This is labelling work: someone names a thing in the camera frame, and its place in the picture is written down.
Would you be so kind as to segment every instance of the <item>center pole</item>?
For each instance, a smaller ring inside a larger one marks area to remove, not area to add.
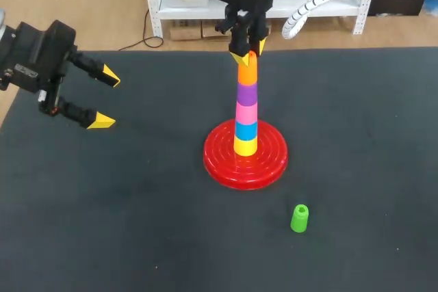
[[[234,151],[242,157],[257,152],[257,56],[253,51],[248,66],[239,64],[237,72]]]

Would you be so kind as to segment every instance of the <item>pink ring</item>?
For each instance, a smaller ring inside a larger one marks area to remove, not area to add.
[[[243,106],[237,102],[235,120],[241,124],[253,124],[257,122],[257,103],[251,106]]]

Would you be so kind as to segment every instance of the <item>wooden floor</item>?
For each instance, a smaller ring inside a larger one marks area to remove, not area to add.
[[[77,30],[83,50],[116,50],[141,39],[146,0],[1,0],[6,23],[25,21],[46,29],[59,19]],[[438,46],[438,19],[430,16],[369,18],[361,36],[351,34],[352,18],[314,18],[293,40],[283,40],[274,24],[266,50]],[[173,42],[165,38],[158,51],[225,51],[227,42]],[[133,50],[150,50],[143,44]],[[12,86],[0,92],[0,123],[16,94]]]

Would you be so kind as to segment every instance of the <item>yellow fingertip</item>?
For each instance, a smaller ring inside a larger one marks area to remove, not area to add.
[[[261,52],[263,51],[263,48],[265,48],[265,42],[266,42],[266,38],[264,38],[264,39],[260,42],[259,56],[261,55]]]
[[[249,65],[249,53],[247,53],[245,56],[239,56],[235,53],[230,52],[231,56],[233,56],[234,60],[237,62],[237,64],[241,64],[241,65],[245,65],[248,66]]]
[[[120,78],[117,77],[114,72],[111,71],[110,68],[108,68],[107,64],[103,65],[103,73],[105,73],[106,75],[109,75],[111,78],[114,78],[115,80],[117,80],[117,83],[115,85],[113,85],[112,87],[116,87],[119,83],[120,83]]]
[[[104,129],[110,128],[115,123],[115,119],[104,116],[102,113],[96,112],[96,120],[88,126],[87,129]]]

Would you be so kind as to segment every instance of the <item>blue ring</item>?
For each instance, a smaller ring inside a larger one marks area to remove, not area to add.
[[[235,135],[240,140],[253,140],[257,136],[257,122],[253,124],[235,123]]]

